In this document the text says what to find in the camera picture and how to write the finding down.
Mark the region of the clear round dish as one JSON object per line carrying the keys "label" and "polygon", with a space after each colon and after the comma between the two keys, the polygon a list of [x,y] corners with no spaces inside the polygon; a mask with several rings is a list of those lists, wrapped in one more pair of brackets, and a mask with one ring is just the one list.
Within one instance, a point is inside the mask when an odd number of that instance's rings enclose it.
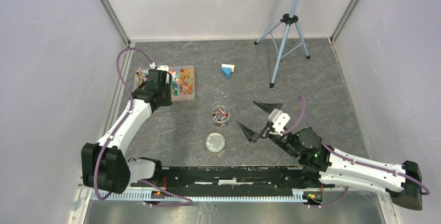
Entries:
{"label": "clear round dish", "polygon": [[230,119],[231,113],[225,105],[217,105],[211,111],[211,120],[216,125],[225,125]]}

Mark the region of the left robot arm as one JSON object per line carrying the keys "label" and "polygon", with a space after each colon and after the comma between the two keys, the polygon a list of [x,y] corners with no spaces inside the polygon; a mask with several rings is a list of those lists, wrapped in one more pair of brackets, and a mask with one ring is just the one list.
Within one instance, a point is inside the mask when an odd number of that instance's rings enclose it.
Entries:
{"label": "left robot arm", "polygon": [[83,185],[96,193],[121,194],[129,184],[142,179],[150,186],[158,186],[163,181],[160,161],[139,158],[129,162],[125,154],[141,125],[155,110],[172,105],[171,81],[168,66],[150,69],[147,80],[132,92],[114,125],[95,143],[83,146]]}

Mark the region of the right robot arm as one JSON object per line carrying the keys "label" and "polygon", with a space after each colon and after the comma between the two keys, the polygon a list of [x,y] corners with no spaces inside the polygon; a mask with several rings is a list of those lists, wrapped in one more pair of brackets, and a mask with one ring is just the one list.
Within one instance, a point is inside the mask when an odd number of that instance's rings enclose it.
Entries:
{"label": "right robot arm", "polygon": [[351,155],[325,144],[310,125],[299,131],[287,128],[290,116],[281,103],[256,102],[269,114],[265,127],[253,131],[238,123],[249,142],[269,139],[290,157],[297,159],[302,169],[295,179],[302,188],[344,186],[388,195],[393,204],[410,210],[422,210],[422,197],[429,190],[422,183],[416,162],[388,164]]}

